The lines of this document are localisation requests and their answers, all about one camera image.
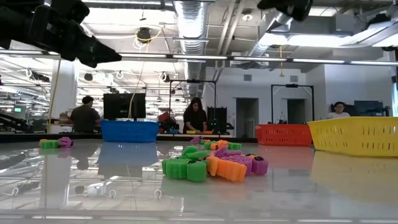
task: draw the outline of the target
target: person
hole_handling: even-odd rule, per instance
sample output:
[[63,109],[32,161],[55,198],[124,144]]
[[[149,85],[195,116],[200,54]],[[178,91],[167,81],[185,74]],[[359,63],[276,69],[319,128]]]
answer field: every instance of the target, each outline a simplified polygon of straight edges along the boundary
[[184,128],[183,133],[187,131],[195,131],[197,134],[207,130],[206,112],[203,110],[201,101],[198,97],[194,97],[189,107],[184,112]]
[[100,121],[100,115],[93,108],[94,98],[85,96],[82,99],[83,105],[72,111],[70,119],[74,123],[76,132],[93,133],[95,125]]
[[346,118],[349,117],[349,113],[343,112],[345,104],[343,102],[336,102],[335,105],[335,112],[329,113],[328,119],[334,119],[334,118]]

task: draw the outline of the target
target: doorway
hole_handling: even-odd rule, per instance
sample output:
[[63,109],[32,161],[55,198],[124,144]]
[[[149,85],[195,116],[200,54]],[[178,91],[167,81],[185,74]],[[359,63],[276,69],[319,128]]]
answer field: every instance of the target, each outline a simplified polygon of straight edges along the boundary
[[236,99],[236,137],[255,138],[254,127],[259,124],[259,99]]
[[289,124],[303,124],[305,122],[305,100],[287,100],[287,122]]

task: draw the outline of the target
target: woman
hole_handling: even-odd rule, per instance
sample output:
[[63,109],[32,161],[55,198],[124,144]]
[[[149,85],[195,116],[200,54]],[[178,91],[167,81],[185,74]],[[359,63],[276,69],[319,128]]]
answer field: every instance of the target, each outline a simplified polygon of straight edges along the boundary
[[328,119],[345,118],[350,116],[347,112],[343,112],[345,107],[345,104],[343,102],[336,102],[334,107],[335,112],[329,113]]
[[183,133],[187,131],[195,131],[197,134],[207,130],[206,112],[203,110],[201,101],[195,97],[192,99],[189,107],[184,112],[184,129]]

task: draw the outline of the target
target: dark shirt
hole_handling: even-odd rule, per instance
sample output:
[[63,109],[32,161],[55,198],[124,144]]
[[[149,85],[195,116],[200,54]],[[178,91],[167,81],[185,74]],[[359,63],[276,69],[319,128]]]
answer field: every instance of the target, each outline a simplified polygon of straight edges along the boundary
[[203,123],[207,122],[206,112],[204,110],[193,112],[191,110],[185,110],[184,112],[184,129],[183,133],[187,133],[190,129],[185,124],[191,123],[191,126],[196,130],[203,131]]
[[94,108],[87,105],[82,105],[72,111],[70,119],[75,124],[75,131],[77,132],[93,132],[95,121],[101,119],[100,115]]

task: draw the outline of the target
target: monitor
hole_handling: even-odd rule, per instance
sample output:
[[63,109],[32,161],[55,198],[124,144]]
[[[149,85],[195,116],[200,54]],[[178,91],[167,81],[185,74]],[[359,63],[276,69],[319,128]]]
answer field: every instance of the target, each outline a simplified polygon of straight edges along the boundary
[[[117,118],[128,118],[132,96],[132,93],[104,94],[104,119],[114,121]],[[131,116],[135,120],[146,117],[145,93],[136,93],[134,95],[131,104]]]
[[384,116],[383,101],[354,101],[358,116]]

